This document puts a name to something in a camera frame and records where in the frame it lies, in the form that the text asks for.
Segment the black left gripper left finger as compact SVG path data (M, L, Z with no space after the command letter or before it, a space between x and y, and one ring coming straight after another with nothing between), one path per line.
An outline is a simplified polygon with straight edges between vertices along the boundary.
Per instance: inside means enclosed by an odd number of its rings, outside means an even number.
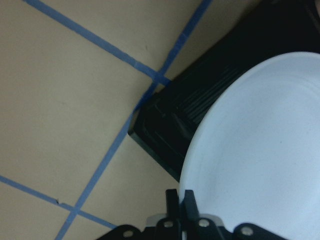
M166 218L171 221L180 221L180 202L176 189L167 189L165 191L166 200Z

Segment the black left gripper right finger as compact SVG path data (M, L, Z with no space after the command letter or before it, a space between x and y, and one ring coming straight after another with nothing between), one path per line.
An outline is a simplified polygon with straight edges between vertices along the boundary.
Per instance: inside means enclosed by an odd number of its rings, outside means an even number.
M190 222L194 222L200 216L194 192L189 189L184 192L183 214Z

